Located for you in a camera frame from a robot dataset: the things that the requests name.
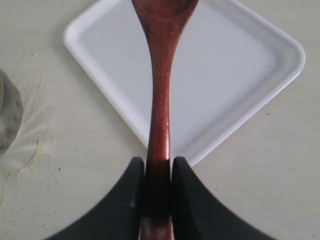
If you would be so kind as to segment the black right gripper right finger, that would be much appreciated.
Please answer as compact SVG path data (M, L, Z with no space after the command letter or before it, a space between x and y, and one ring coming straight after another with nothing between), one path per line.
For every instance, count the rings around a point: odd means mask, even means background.
M176 240L270 240L215 198L184 157L172 165L171 210Z

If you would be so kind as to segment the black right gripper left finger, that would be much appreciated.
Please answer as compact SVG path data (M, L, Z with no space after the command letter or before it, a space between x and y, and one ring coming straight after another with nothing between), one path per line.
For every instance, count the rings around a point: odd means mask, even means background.
M88 213L50 240L137 240L139 238L144 162L133 157L108 194Z

